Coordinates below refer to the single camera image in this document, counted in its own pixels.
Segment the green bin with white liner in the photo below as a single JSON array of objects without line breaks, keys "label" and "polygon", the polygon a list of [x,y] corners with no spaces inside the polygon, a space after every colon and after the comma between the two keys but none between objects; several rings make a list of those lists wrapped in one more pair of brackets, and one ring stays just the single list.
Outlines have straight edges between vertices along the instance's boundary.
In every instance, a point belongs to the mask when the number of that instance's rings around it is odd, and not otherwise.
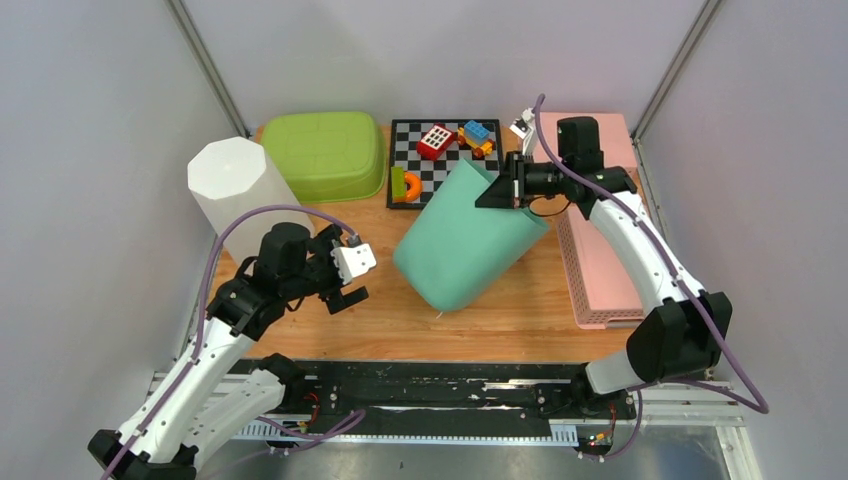
[{"label": "green bin with white liner", "polygon": [[394,265],[437,311],[469,306],[549,231],[526,209],[477,208],[494,179],[460,159],[393,252]]}]

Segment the pink perforated plastic basket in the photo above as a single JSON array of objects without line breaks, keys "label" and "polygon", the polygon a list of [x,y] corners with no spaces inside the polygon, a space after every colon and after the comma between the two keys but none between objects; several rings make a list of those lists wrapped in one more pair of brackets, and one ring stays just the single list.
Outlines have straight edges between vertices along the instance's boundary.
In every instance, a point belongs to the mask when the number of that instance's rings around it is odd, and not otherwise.
[{"label": "pink perforated plastic basket", "polygon": [[634,328],[645,317],[624,266],[599,230],[571,206],[558,216],[557,238],[577,326]]}]

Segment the large green plastic container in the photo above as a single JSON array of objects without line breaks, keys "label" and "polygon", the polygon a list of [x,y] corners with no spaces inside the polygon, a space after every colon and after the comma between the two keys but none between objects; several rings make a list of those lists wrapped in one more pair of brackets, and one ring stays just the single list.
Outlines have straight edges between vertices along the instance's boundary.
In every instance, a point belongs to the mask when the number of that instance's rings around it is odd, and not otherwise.
[{"label": "large green plastic container", "polygon": [[387,147],[365,112],[278,116],[257,130],[256,141],[302,203],[360,200],[383,187]]}]

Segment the white plastic bin liner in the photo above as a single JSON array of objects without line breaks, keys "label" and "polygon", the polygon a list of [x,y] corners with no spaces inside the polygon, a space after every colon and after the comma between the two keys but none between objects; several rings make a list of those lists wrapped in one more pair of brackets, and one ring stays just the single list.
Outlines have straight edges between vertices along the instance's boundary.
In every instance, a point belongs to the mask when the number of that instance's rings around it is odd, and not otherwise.
[{"label": "white plastic bin liner", "polygon": [[[300,204],[263,146],[243,137],[207,144],[187,165],[187,186],[218,234],[250,210]],[[315,232],[305,213],[268,212],[241,223],[224,247],[240,263],[259,252],[262,237],[280,222],[297,223]]]}]

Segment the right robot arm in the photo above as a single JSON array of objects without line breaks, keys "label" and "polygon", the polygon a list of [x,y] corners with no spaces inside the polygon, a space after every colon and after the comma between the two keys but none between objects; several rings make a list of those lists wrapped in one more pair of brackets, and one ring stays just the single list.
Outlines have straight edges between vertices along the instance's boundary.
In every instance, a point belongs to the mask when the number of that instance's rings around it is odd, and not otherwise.
[{"label": "right robot arm", "polygon": [[623,350],[583,367],[570,392],[575,411],[596,417],[609,407],[612,393],[715,366],[732,313],[729,299],[706,292],[668,251],[632,177],[622,167],[605,166],[597,121],[559,120],[558,151],[548,162],[532,156],[535,144],[545,140],[531,109],[511,129],[522,148],[506,155],[476,207],[518,209],[538,197],[564,196],[612,247],[645,314]]}]

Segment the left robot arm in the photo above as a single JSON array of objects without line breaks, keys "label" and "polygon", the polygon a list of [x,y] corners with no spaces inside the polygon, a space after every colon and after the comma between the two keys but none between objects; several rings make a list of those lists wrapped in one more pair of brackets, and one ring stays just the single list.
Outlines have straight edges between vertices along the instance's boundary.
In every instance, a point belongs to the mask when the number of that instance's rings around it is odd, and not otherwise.
[{"label": "left robot arm", "polygon": [[108,479],[194,479],[245,425],[277,408],[298,411],[306,400],[305,373],[273,354],[222,399],[208,400],[224,376],[285,312],[310,296],[331,314],[368,296],[353,279],[375,268],[371,246],[355,234],[344,239],[331,224],[317,235],[296,223],[267,232],[257,255],[222,284],[207,308],[202,332],[156,391],[116,430],[100,430],[88,450]]}]

